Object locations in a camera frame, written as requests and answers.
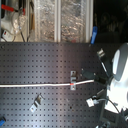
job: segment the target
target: white wire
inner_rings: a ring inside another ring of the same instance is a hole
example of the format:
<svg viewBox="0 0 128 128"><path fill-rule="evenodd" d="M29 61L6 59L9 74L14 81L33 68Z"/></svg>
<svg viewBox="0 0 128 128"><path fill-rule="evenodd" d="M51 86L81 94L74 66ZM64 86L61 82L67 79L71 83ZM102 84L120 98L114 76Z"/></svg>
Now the white wire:
<svg viewBox="0 0 128 128"><path fill-rule="evenodd" d="M82 82L77 82L76 85L80 84L86 84L86 83L92 83L94 80L87 80L87 81L82 81ZM70 86L71 83L66 83L66 84L24 84L24 85L0 85L0 88L3 87L45 87L45 86Z"/></svg>

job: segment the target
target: metal rod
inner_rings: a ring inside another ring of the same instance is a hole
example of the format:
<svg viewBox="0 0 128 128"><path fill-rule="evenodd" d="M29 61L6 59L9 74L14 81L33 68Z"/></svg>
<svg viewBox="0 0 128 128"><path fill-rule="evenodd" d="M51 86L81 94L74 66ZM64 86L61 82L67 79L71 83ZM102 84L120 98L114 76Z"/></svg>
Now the metal rod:
<svg viewBox="0 0 128 128"><path fill-rule="evenodd" d="M54 42L58 42L58 0L55 0Z"/></svg>
<svg viewBox="0 0 128 128"><path fill-rule="evenodd" d="M90 39L92 37L92 30L93 30L93 4L94 1L90 0Z"/></svg>
<svg viewBox="0 0 128 128"><path fill-rule="evenodd" d="M29 25L29 23L30 23L30 17L29 17L29 15L30 15L30 0L27 0L26 1L26 15L27 15L27 33L26 33L26 39L25 39L25 41L27 41L27 38L28 38L28 36L29 36L29 30L30 30L30 25Z"/></svg>
<svg viewBox="0 0 128 128"><path fill-rule="evenodd" d="M58 0L58 43L61 42L61 0Z"/></svg>
<svg viewBox="0 0 128 128"><path fill-rule="evenodd" d="M90 0L86 0L86 22L85 22L85 41L86 43L89 43L90 41L90 16L89 16L89 6L90 6Z"/></svg>
<svg viewBox="0 0 128 128"><path fill-rule="evenodd" d="M84 12L85 12L86 10L85 10L85 6L84 6L84 0L81 0L81 24L84 24L84 21L85 21L85 19L84 19ZM81 26L81 32L80 32L80 34L81 34L81 38L80 38L80 42L81 43L83 43L84 42L84 26Z"/></svg>

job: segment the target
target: metal bracket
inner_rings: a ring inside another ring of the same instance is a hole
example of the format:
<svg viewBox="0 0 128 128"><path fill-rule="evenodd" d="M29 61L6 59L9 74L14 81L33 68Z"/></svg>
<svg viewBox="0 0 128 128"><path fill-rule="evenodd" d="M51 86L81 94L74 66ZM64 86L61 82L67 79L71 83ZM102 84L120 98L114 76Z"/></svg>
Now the metal bracket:
<svg viewBox="0 0 128 128"><path fill-rule="evenodd" d="M41 105L43 100L44 100L43 97L41 95L38 95L38 97L34 101L34 104L31 106L30 111L34 113L36 109Z"/></svg>
<svg viewBox="0 0 128 128"><path fill-rule="evenodd" d="M76 71L71 71L71 86L72 91L76 90Z"/></svg>
<svg viewBox="0 0 128 128"><path fill-rule="evenodd" d="M103 78L101 76L98 76L97 74L82 69L82 76L85 77L88 80L94 80L100 84L103 84L103 86L106 87L107 78Z"/></svg>
<svg viewBox="0 0 128 128"><path fill-rule="evenodd" d="M103 49L101 49L100 51L97 52L97 55L99 58L102 58L103 56L105 56L105 53L103 51Z"/></svg>

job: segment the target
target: cable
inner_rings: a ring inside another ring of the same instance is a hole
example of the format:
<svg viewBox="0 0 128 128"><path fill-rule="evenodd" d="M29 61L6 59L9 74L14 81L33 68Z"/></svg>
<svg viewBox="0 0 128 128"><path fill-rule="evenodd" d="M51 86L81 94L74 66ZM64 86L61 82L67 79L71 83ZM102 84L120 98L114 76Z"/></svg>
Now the cable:
<svg viewBox="0 0 128 128"><path fill-rule="evenodd" d="M14 42L14 41L15 41L15 39L16 39L16 36L14 36L14 39L13 39L13 41L12 41L12 42Z"/></svg>
<svg viewBox="0 0 128 128"><path fill-rule="evenodd" d="M29 38L30 38L30 34L29 34L29 36L27 37L27 42L29 41Z"/></svg>
<svg viewBox="0 0 128 128"><path fill-rule="evenodd" d="M109 100L107 98L106 99L105 98L104 99L102 98L102 99L99 99L97 101L109 101L115 107L115 109L117 110L117 112L120 113L119 110L118 110L118 108L115 106L115 104L111 100Z"/></svg>
<svg viewBox="0 0 128 128"><path fill-rule="evenodd" d="M80 84L86 84L86 83L92 83L94 80L87 80L87 81L82 81L82 82L77 82L75 83L76 85ZM72 85L71 83L64 83L64 84L26 84L26 85L0 85L0 88L2 87L41 87L41 86L70 86Z"/></svg>
<svg viewBox="0 0 128 128"><path fill-rule="evenodd" d="M13 25L13 17L14 17L14 14L15 14L15 13L17 13L17 12L14 11L13 14L12 14L12 16L11 16L11 24L12 24L13 29L15 29L15 27L14 27L14 25ZM5 28L4 28L4 30L6 30L8 33L10 33L10 35L13 35L13 36L17 36L17 35L19 35L19 34L21 33L21 30L20 30L20 29L19 29L20 32L17 33L17 34L16 34L16 33L13 34L13 33L11 33L10 31L8 31L8 30L5 29Z"/></svg>

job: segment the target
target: black pegboard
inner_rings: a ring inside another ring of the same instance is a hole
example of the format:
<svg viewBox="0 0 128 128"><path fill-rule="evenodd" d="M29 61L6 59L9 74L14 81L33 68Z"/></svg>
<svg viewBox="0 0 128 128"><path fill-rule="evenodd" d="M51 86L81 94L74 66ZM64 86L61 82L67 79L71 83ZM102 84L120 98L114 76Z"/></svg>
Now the black pegboard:
<svg viewBox="0 0 128 128"><path fill-rule="evenodd" d="M69 83L70 71L81 68L105 76L96 52L104 49L112 59L120 44L0 43L0 84ZM101 105L89 108L86 99L103 87L97 83L70 87L0 88L3 128L93 128L98 125ZM43 104L29 110L38 94Z"/></svg>

